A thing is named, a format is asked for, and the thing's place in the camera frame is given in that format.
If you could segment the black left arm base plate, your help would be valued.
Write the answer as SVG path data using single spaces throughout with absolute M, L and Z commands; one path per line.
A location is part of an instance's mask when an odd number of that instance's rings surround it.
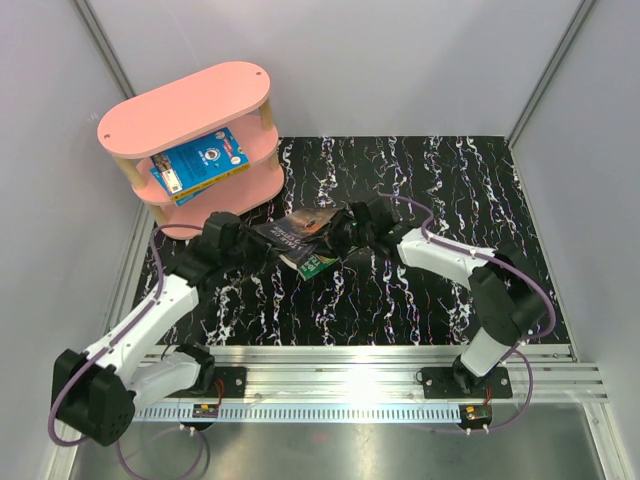
M 246 391 L 247 373 L 248 370 L 245 367 L 216 367 L 210 390 L 211 395 L 216 397 L 221 393 L 224 399 L 243 399 Z

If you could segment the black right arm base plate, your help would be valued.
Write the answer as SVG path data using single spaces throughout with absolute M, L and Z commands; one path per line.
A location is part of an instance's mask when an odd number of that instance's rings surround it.
M 425 399 L 511 399 L 513 390 L 508 370 L 495 367 L 475 377 L 453 367 L 423 367 L 416 374 Z

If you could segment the green bottom book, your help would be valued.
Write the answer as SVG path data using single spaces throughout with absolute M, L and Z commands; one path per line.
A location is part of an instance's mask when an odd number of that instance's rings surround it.
M 319 255 L 320 244 L 304 245 L 297 252 L 289 254 L 290 260 L 296 266 L 298 274 L 304 279 L 309 280 L 330 266 L 344 259 L 330 259 Z M 350 246 L 350 254 L 355 252 L 357 247 Z

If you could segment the blue back-cover book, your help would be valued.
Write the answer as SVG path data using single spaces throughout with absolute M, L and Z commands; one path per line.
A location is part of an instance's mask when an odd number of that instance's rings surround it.
M 247 154 L 227 127 L 158 153 L 151 162 L 161 171 L 178 167 L 207 173 L 214 177 L 212 185 L 250 167 Z

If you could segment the blue 26-storey treehouse book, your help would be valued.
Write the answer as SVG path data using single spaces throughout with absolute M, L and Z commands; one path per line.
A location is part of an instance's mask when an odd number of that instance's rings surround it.
M 178 167 L 165 171 L 152 167 L 150 173 L 168 194 L 169 199 L 178 206 L 193 200 L 214 183 L 214 177 L 207 173 L 199 175 L 189 169 Z

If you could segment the dark Tale of Two Cities book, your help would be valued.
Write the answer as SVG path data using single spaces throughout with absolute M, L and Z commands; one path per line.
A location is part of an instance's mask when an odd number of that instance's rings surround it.
M 304 245 L 316 244 L 315 239 L 321 235 L 337 212 L 337 208 L 301 208 L 280 219 L 255 225 L 253 228 L 276 242 L 280 246 L 278 251 L 281 260 L 297 270 L 289 254 L 297 252 Z

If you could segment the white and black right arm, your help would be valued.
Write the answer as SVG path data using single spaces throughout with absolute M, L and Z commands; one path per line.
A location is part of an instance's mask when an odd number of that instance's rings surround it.
M 517 247 L 462 244 L 430 232 L 427 224 L 395 219 L 380 196 L 340 210 L 315 237 L 319 250 L 331 256 L 344 258 L 369 248 L 379 257 L 437 274 L 465 288 L 480 327 L 441 384 L 451 382 L 462 396 L 475 397 L 535 324 L 547 319 L 550 327 L 555 326 L 555 309 Z

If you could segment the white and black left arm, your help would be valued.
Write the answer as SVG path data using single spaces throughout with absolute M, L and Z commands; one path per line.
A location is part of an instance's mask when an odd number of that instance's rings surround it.
M 150 367 L 141 361 L 177 321 L 209 298 L 236 269 L 253 274 L 278 254 L 274 241 L 229 212 L 212 214 L 185 249 L 157 263 L 148 296 L 111 331 L 80 352 L 67 349 L 54 362 L 50 439 L 69 447 L 56 422 L 102 446 L 116 443 L 134 415 L 179 391 L 203 397 L 218 387 L 215 358 L 202 347 L 180 345 Z

